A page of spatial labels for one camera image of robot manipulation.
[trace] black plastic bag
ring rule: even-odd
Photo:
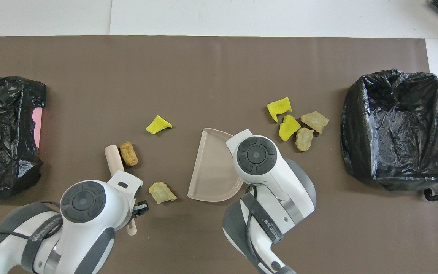
[[[40,178],[33,110],[43,107],[46,86],[21,77],[0,78],[0,199],[7,199]]]
[[[437,201],[437,76],[392,69],[359,78],[344,102],[341,148],[347,172],[361,182],[424,190]]]

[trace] brown mat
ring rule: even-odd
[[[437,273],[438,202],[394,194],[346,174],[339,145],[347,88],[361,75],[428,71],[424,40],[253,37],[1,37],[0,76],[45,83],[42,177],[0,202],[59,201],[72,184],[110,177],[104,147],[129,140],[150,211],[138,234],[117,233],[101,273],[256,273],[221,229],[228,201],[187,197],[202,128],[272,138],[317,189],[317,210],[273,247],[298,273]],[[294,115],[330,119],[311,149],[282,142],[266,104],[290,97]],[[144,129],[159,114],[173,124]],[[167,183],[179,198],[157,205],[148,187]],[[24,273],[13,269],[11,273]]]

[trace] beige dustpan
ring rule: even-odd
[[[236,194],[242,181],[233,166],[233,158],[226,146],[232,135],[204,128],[198,146],[194,172],[187,196],[206,201],[224,201]]]

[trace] white table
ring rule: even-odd
[[[426,38],[438,75],[426,0],[0,0],[0,36],[109,34]]]

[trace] yellow chip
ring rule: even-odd
[[[297,140],[295,145],[300,151],[307,151],[312,145],[313,129],[309,130],[303,127],[297,131]]]
[[[290,100],[288,97],[285,97],[281,100],[271,102],[268,105],[266,105],[268,108],[268,111],[270,112],[271,118],[275,120],[275,122],[278,123],[278,118],[276,115],[278,114],[284,114],[287,111],[292,112],[292,106],[290,106]]]
[[[329,119],[325,118],[318,111],[302,115],[300,120],[320,134],[322,133],[323,128],[327,126],[327,123],[329,123]]]
[[[130,142],[124,142],[119,145],[119,151],[127,166],[134,166],[138,163],[138,157],[134,152],[133,145]]]
[[[280,131],[278,135],[286,142],[297,130],[299,130],[300,124],[291,115],[283,117],[283,122],[280,124]]]
[[[148,189],[148,193],[153,196],[153,199],[157,204],[161,204],[165,201],[174,201],[177,199],[172,191],[168,188],[164,182],[156,182]]]
[[[165,121],[162,117],[157,115],[155,117],[155,120],[153,120],[153,122],[151,122],[151,124],[148,127],[146,127],[146,131],[150,132],[151,134],[155,134],[160,130],[164,130],[165,128],[172,128],[172,124],[170,124],[169,122]]]

